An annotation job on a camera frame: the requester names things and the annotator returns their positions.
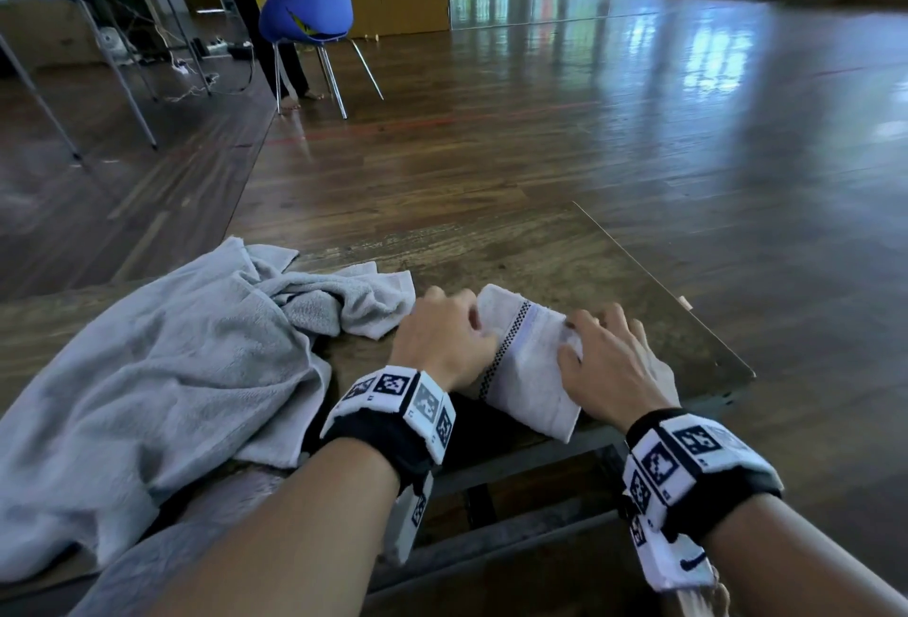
white towel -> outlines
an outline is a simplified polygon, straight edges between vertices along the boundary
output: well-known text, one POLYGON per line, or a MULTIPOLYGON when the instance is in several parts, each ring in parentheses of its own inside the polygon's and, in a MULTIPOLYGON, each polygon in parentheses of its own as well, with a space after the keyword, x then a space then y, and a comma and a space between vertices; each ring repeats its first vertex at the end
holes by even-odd
POLYGON ((489 370, 465 392, 529 426, 567 442, 580 416, 561 387, 558 347, 568 343, 582 356, 580 338, 565 316, 494 284, 478 297, 484 332, 501 338, 489 370))
POLYGON ((226 240, 85 326, 0 419, 0 582, 71 544, 108 566, 158 508, 232 457, 289 468, 331 367, 315 335, 377 339, 409 273, 284 273, 297 252, 226 240))

left hand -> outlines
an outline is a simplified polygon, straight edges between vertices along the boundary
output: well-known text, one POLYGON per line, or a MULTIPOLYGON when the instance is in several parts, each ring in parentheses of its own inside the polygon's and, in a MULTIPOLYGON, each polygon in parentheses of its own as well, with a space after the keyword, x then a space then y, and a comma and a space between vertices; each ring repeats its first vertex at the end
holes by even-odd
POLYGON ((448 297, 430 287, 401 321, 388 363, 425 370, 446 393, 476 380, 495 358, 498 336, 483 335, 476 294, 448 297))

bare foot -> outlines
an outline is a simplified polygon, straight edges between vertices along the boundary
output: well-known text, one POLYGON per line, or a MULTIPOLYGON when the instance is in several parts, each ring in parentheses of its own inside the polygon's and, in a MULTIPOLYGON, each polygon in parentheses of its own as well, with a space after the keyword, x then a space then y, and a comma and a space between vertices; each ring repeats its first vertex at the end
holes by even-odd
POLYGON ((280 99, 280 108, 282 110, 296 110, 300 107, 300 102, 291 95, 285 95, 280 99))

red floor line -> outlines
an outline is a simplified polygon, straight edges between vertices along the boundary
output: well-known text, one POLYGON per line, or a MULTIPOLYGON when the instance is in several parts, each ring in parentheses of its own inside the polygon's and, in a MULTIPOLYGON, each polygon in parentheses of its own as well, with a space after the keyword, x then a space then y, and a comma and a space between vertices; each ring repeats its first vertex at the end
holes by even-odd
POLYGON ((400 129, 419 129, 421 127, 444 126, 445 124, 454 124, 457 122, 476 122, 482 120, 506 120, 514 117, 524 117, 526 115, 537 115, 539 113, 555 112, 558 110, 569 110, 575 107, 589 107, 600 105, 601 101, 584 101, 582 103, 564 103, 556 106, 539 106, 515 110, 509 113, 481 113, 465 115, 445 115, 443 117, 428 117, 421 120, 400 120, 398 122, 380 122, 372 124, 350 124, 349 126, 339 129, 323 129, 321 131, 310 132, 299 136, 289 136, 283 139, 267 140, 264 145, 279 145, 281 143, 295 143, 299 140, 304 141, 324 141, 326 139, 342 139, 347 137, 359 136, 364 134, 374 134, 381 132, 391 132, 400 129))

right hand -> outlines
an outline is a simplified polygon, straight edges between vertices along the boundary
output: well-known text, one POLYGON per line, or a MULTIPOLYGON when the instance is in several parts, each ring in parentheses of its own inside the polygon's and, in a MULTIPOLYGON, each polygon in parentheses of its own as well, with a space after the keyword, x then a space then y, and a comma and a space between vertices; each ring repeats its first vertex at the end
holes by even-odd
POLYGON ((679 406, 675 374, 655 358, 643 324, 617 303, 607 303, 602 320, 574 311, 568 322, 583 344, 583 361, 567 344, 559 347, 561 384, 587 414, 628 432, 634 422, 656 409, 679 406))

